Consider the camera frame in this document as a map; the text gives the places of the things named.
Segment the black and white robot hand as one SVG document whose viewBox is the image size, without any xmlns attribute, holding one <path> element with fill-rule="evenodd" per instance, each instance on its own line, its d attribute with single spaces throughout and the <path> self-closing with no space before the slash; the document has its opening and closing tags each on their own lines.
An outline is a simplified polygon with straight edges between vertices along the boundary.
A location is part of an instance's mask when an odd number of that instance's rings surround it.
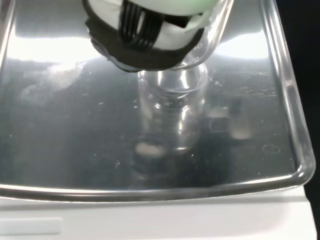
<svg viewBox="0 0 320 240">
<path fill-rule="evenodd" d="M 84 0 L 91 43 L 125 71 L 173 68 L 201 40 L 216 0 Z"/>
</svg>

